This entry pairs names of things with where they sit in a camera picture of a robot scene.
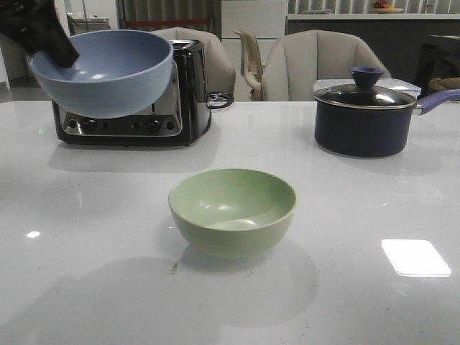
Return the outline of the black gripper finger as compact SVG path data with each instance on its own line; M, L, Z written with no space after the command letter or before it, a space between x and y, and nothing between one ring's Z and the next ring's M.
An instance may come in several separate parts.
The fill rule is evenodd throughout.
M61 68L70 68L79 53L66 35L54 1L2 1L1 35L28 55L44 51Z

